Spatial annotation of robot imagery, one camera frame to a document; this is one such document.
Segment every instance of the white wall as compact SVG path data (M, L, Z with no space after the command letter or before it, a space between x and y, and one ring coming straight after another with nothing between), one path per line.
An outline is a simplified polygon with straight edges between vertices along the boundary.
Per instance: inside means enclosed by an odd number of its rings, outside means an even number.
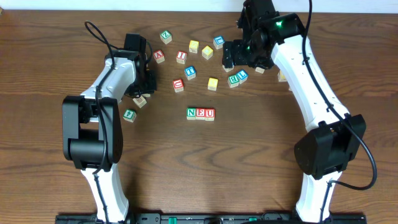
M244 0L0 0L3 9L238 12ZM307 12L308 0L273 0L280 12ZM398 13L398 0L313 0L314 12Z

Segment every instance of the white arm segment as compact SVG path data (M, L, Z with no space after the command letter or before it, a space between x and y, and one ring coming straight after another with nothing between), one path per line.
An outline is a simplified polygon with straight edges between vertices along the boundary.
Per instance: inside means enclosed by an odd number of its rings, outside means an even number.
M285 75L286 80L293 91L294 97L296 98L304 117L305 129L307 131L311 131L312 129L319 127L318 124L320 121L325 121L326 124L330 124L338 121L338 118L331 111L327 111L327 105L319 94L319 91L303 63L302 41L303 37L301 35L285 39L285 43L275 45L272 50L271 57L274 63ZM307 56L310 57L308 62L310 63L317 82L329 102L334 105L334 109L342 118L344 118L345 114L349 112L337 99L323 76L312 53L310 41L308 39L306 41L305 49L307 51ZM311 175L304 174L301 196L296 204L296 211L302 221L313 223L319 222L327 182L331 179L337 180L340 175L341 172L334 172L323 176L320 180L315 180ZM323 219L329 217L329 203L333 194L333 189L334 184L329 191L323 212Z
M81 173L86 177L91 191L93 192L95 203L97 204L97 219L105 221L105 213L103 205L98 195L97 186L95 184L93 172L96 169L87 168L82 170ZM105 204L108 209L108 217L111 223L117 223L118 221L124 221L127 216L129 209L129 201L123 194L123 189L120 183L118 165L113 164L109 172L101 170L98 172L99 186L104 197Z
M118 103L120 103L128 86L136 80L136 65L127 58L116 57L114 58L114 62L115 68L113 72L109 74L101 87L101 98L114 98L118 100ZM85 96L86 99L95 99L95 88L109 71L111 65L112 59L109 58L105 61L104 70L89 89L81 93L81 96Z

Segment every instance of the wooden table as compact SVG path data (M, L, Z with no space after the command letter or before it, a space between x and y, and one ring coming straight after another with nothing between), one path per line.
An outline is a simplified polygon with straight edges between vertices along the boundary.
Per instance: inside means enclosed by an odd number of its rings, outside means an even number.
M306 21L306 14L300 14ZM119 163L131 207L164 213L262 213L292 210L302 171L294 144L305 135L303 118L278 69L254 69L247 82L230 89L222 50L210 60L178 50L190 40L201 50L213 37L240 39L239 13L4 11L0 17L0 223L53 223L59 213L93 213L85 178L62 154L61 104L86 90L104 67L105 45L83 22L94 22L109 41L123 46L127 32L140 33L166 61L157 71L158 91L138 109L125 98L119 106L137 110L122 120ZM171 31L173 41L159 33ZM371 190L337 186L332 212L364 212L368 223L398 223L398 15L315 14L310 39L326 78L352 114L362 114L364 139L377 160L379 178ZM183 69L194 65L187 81ZM220 80L207 90L209 77ZM172 80L185 91L174 93ZM214 107L214 122L187 121L188 106ZM362 149L341 180L365 185L371 166Z

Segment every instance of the row of letter blocks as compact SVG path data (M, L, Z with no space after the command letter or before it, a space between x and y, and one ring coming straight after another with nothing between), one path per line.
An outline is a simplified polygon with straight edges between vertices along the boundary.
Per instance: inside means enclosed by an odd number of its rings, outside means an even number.
M230 88L237 87L239 84L244 83L248 77L249 75L244 70L241 70L236 75L228 77L228 85Z
M187 119L204 119L214 121L216 110L203 108L187 108Z

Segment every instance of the toy block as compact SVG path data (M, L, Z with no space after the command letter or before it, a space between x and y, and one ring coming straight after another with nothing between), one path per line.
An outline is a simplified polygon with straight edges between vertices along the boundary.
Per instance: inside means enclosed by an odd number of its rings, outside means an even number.
M154 52L154 58L157 63L162 63L164 62L164 54L161 50L157 50Z
M234 70L234 65L232 65L232 68L225 68L225 66L223 65L223 69L225 70L225 72L230 72Z
M126 110L126 112L124 112L123 119L125 119L128 122L132 122L133 123L134 120L136 119L136 116L137 116L137 114L136 114L135 111Z
M208 45L201 51L201 55L209 60L213 56L213 49L209 47Z
M195 71L195 68L193 66L189 66L185 69L185 76L188 80L191 80L192 78L195 78L197 76L197 71Z
M174 91L176 93L180 91L184 91L184 84L182 83L182 79L173 81Z
M139 108L142 108L145 104L147 104L147 101L143 96L140 96L139 98L133 98L132 100L136 103L136 105Z
M241 70L240 72L238 72L237 74L236 74L236 76L238 77L238 79L239 79L239 84L242 84L242 83L244 83L247 79L248 79L248 74L244 71L244 70Z
M187 119L196 119L196 111L195 108L187 108Z
M279 71L278 73L278 81L280 82L287 82L285 75L282 73L282 71Z
M239 79L236 75L228 77L228 85L230 88L237 87L239 85Z
M182 51L178 51L176 58L177 58L177 62L178 63L185 64L185 62L187 61L187 53L186 52L182 52Z
M215 37L213 40L214 47L218 50L223 48L223 44L225 43L224 38L222 36Z
M265 69L260 68L260 67L256 67L256 72L259 72L259 73L263 74L264 71L265 71Z
M160 33L160 39L163 41L164 44L168 44L172 41L172 34L165 30Z
M189 52L198 53L198 48L199 48L199 41L191 40L191 42L189 42Z
M209 78L209 82L207 84L207 89L208 90L217 90L217 85L218 85L218 79L216 78Z
M205 110L202 108L197 108L197 114L195 115L195 119L205 119Z
M205 121L214 121L216 111L214 109L205 109Z

